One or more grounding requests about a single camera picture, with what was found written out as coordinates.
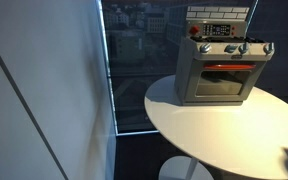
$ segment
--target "oven knob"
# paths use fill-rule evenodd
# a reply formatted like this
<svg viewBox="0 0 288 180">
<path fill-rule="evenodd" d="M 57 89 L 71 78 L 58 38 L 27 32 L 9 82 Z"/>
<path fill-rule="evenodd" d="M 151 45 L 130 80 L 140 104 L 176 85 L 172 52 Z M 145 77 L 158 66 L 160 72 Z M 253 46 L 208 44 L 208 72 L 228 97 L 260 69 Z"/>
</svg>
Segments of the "oven knob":
<svg viewBox="0 0 288 180">
<path fill-rule="evenodd" d="M 237 48 L 236 45 L 227 45 L 226 48 L 224 49 L 224 52 L 233 53 L 236 50 L 236 48 Z"/>
<path fill-rule="evenodd" d="M 274 43 L 269 43 L 264 46 L 264 52 L 266 54 L 271 54 L 274 50 Z"/>
<path fill-rule="evenodd" d="M 207 43 L 207 44 L 202 44 L 200 46 L 200 52 L 201 53 L 207 53 L 208 51 L 211 50 L 211 44 L 210 43 Z"/>
<path fill-rule="evenodd" d="M 241 54 L 245 54 L 248 49 L 249 49 L 250 45 L 248 44 L 248 42 L 240 45 L 240 47 L 238 47 L 238 50 L 240 51 Z"/>
</svg>

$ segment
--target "red knob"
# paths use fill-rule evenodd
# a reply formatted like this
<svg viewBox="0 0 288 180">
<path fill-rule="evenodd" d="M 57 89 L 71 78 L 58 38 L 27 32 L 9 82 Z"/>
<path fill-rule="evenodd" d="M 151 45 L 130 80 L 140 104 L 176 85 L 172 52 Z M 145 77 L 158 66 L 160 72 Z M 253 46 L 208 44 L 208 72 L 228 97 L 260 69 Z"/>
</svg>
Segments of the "red knob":
<svg viewBox="0 0 288 180">
<path fill-rule="evenodd" d="M 190 29 L 190 31 L 189 31 L 189 33 L 194 36 L 194 35 L 196 35 L 199 31 L 200 31 L 200 27 L 198 27 L 198 26 L 192 26 L 191 29 Z"/>
</svg>

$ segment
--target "oven window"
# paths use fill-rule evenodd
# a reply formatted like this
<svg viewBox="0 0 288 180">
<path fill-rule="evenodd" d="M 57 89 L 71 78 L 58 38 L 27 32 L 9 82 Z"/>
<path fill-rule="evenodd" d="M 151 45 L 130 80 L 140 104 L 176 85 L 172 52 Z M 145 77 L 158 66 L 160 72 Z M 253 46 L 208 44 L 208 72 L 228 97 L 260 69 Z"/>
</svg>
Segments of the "oven window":
<svg viewBox="0 0 288 180">
<path fill-rule="evenodd" d="M 238 95 L 250 71 L 203 71 L 196 96 Z"/>
</svg>

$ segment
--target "building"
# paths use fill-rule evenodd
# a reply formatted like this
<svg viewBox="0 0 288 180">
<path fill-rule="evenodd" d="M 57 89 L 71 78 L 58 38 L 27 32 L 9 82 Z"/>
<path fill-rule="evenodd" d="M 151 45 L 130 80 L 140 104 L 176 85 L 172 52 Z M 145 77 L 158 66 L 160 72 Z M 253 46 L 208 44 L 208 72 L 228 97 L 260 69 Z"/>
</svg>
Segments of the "building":
<svg viewBox="0 0 288 180">
<path fill-rule="evenodd" d="M 135 22 L 135 27 L 143 29 L 145 27 L 145 14 L 144 12 L 134 11 L 131 14 L 133 22 Z"/>
<path fill-rule="evenodd" d="M 169 17 L 167 17 L 166 39 L 179 46 L 181 37 L 185 35 L 187 6 L 171 7 L 167 9 Z"/>
<path fill-rule="evenodd" d="M 110 60 L 119 63 L 138 63 L 145 58 L 145 35 L 140 30 L 107 31 Z"/>
<path fill-rule="evenodd" d="M 165 32 L 165 18 L 164 14 L 148 14 L 147 15 L 147 33 L 164 33 Z"/>
<path fill-rule="evenodd" d="M 130 24 L 130 17 L 126 13 L 122 12 L 120 8 L 117 8 L 116 11 L 109 9 L 107 7 L 103 8 L 103 19 L 105 28 L 114 28 L 117 25 L 125 25 L 126 27 Z"/>
</svg>

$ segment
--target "brick pattern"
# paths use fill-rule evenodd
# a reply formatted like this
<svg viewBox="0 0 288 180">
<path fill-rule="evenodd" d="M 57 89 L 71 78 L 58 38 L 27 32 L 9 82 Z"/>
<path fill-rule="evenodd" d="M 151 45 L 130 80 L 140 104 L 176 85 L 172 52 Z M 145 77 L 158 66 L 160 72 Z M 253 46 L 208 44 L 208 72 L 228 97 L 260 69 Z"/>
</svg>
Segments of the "brick pattern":
<svg viewBox="0 0 288 180">
<path fill-rule="evenodd" d="M 187 8 L 186 19 L 235 19 L 245 20 L 248 7 L 199 7 L 189 6 Z"/>
</svg>

